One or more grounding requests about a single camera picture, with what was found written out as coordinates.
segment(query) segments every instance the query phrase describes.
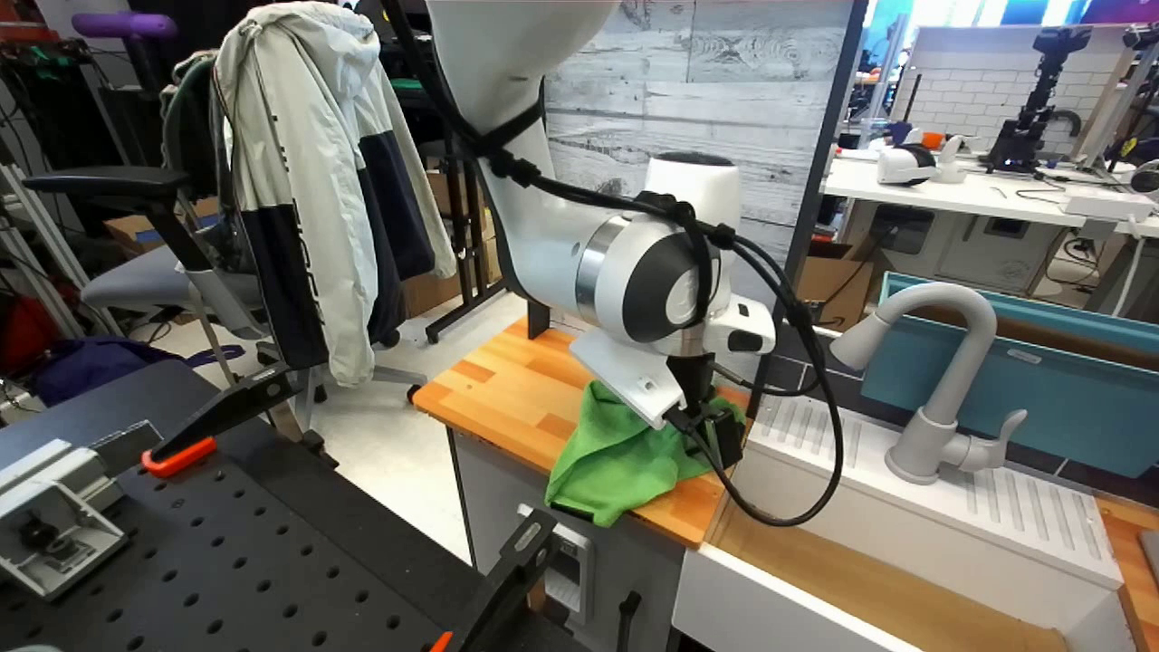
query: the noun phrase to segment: teal bin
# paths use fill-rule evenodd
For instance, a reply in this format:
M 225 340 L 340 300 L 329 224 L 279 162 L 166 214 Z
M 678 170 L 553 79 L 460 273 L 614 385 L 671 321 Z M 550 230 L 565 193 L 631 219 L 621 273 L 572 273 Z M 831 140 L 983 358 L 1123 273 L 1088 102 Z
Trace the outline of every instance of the teal bin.
M 881 297 L 913 283 L 925 280 L 889 273 Z M 1004 292 L 986 297 L 1001 321 L 1109 346 L 1132 350 L 1132 358 L 1159 358 L 1159 326 L 1153 321 Z M 872 354 L 862 396 L 900 411 L 925 405 L 960 340 L 960 326 L 902 318 Z M 1123 478 L 1138 478 L 1159 463 L 1159 371 L 1001 336 L 966 396 L 960 432 L 1001 435 L 1001 425 L 1013 411 L 1028 411 L 1027 426 L 1013 435 L 1019 446 Z

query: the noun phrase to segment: gray faucet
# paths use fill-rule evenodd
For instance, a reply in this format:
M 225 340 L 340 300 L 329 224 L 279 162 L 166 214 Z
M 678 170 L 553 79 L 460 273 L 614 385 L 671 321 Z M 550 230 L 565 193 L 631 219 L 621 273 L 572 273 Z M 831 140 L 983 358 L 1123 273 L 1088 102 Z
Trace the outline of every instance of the gray faucet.
M 972 385 L 974 385 L 974 377 L 996 340 L 994 303 L 978 289 L 957 286 L 957 283 L 910 286 L 910 289 L 889 297 L 869 318 L 850 326 L 844 336 L 838 336 L 831 349 L 832 358 L 840 358 L 850 371 L 866 371 L 872 350 L 889 336 L 889 330 L 916 308 L 960 313 L 966 318 L 966 336 L 957 349 L 952 361 L 947 367 L 929 405 L 920 405 L 910 416 L 902 439 L 883 455 L 889 469 L 900 478 L 916 482 L 916 484 L 936 482 L 942 463 L 1001 469 L 1009 461 L 1009 443 L 1013 439 L 1013 432 L 1028 416 L 1027 411 L 1013 411 L 1004 420 L 1001 439 L 972 439 L 972 435 L 957 432 L 957 412 L 960 412 L 965 397 L 972 396 Z

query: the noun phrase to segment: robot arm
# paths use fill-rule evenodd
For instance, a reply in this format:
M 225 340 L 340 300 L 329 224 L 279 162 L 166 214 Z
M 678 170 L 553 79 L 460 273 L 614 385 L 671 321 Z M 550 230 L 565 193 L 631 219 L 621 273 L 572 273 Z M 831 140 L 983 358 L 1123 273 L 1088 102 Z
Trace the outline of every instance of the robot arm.
M 540 85 L 575 56 L 616 11 L 616 0 L 431 0 L 436 47 L 460 115 L 494 133 L 540 102 Z M 514 161 L 553 179 L 545 119 L 503 144 Z M 648 425 L 693 390 L 671 358 L 712 358 L 730 346 L 755 354 L 772 349 L 765 303 L 734 297 L 714 262 L 714 297 L 697 318 L 697 256 L 668 222 L 553 198 L 482 170 L 520 283 L 553 313 L 599 326 L 575 340 L 575 358 Z M 698 222 L 739 222 L 739 170 L 725 161 L 654 161 L 654 193 L 690 198 Z

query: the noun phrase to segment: white sink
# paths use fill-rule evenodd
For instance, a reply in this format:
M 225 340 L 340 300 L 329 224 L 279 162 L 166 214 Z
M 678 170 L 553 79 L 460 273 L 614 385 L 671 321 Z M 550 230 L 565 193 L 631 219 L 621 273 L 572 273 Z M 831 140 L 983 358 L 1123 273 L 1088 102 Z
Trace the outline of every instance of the white sink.
M 1134 650 L 1094 496 L 994 469 L 910 484 L 883 469 L 896 426 L 844 416 L 849 469 L 812 533 L 925 575 L 1071 650 Z M 831 412 L 817 397 L 770 397 L 734 469 L 748 496 L 777 513 L 817 501 L 832 463 Z

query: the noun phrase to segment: hanging coat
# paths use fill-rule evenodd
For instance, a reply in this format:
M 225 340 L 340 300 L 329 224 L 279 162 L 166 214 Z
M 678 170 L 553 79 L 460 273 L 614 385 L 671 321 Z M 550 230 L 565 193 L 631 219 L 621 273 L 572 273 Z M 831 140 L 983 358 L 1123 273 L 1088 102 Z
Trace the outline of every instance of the hanging coat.
M 364 14 L 252 11 L 221 44 L 232 183 L 283 358 L 340 388 L 395 346 L 404 280 L 453 277 L 453 250 Z

